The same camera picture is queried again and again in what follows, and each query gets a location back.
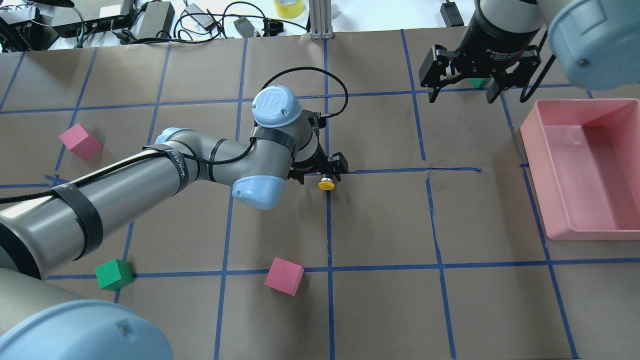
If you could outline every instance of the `white label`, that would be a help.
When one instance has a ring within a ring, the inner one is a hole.
[[[121,5],[103,6],[100,8],[100,18],[120,15]]]

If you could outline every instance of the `yellow tape roll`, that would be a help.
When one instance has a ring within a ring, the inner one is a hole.
[[[273,3],[276,6],[276,13],[283,19],[299,17],[302,10],[305,9],[302,0],[273,0]]]

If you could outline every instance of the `green cube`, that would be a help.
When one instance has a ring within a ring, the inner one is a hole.
[[[131,268],[125,261],[113,259],[95,268],[98,286],[102,290],[116,291],[133,282]]]
[[[471,85],[473,85],[476,88],[481,88],[483,86],[485,86],[489,81],[491,81],[491,78],[469,78],[467,79]]]

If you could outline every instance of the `pink bin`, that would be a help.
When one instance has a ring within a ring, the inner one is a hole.
[[[640,240],[640,101],[538,100],[521,130],[550,239]]]

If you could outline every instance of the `yellow object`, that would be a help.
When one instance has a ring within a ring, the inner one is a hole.
[[[302,0],[273,0],[276,6],[276,13],[283,19],[293,19],[299,17],[305,4]]]
[[[335,188],[335,184],[331,180],[322,180],[322,181],[320,181],[318,183],[318,187],[321,190],[329,192],[329,191],[333,190],[333,188]]]

